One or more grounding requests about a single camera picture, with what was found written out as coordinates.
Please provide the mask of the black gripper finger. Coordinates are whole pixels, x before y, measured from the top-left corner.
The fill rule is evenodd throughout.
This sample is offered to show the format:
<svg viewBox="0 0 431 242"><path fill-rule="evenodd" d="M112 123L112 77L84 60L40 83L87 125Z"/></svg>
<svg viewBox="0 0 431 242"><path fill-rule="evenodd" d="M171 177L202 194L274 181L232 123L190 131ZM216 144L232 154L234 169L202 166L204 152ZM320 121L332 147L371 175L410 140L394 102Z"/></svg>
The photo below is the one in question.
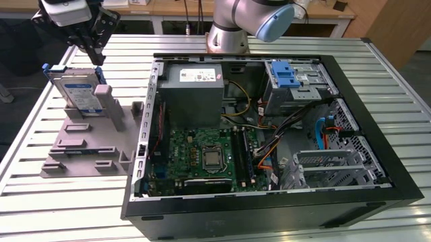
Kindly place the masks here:
<svg viewBox="0 0 431 242"><path fill-rule="evenodd" d="M80 34L74 27L58 26L51 20L47 12L42 9L32 17L32 23L63 43L70 46L76 45L82 49L82 51L87 53L92 64L95 64L96 53L92 32L90 35L86 35Z"/></svg>
<svg viewBox="0 0 431 242"><path fill-rule="evenodd" d="M115 32L120 22L120 14L116 11L104 9L102 6L96 7L96 21L95 21L95 65L103 65L104 55L103 48Z"/></svg>

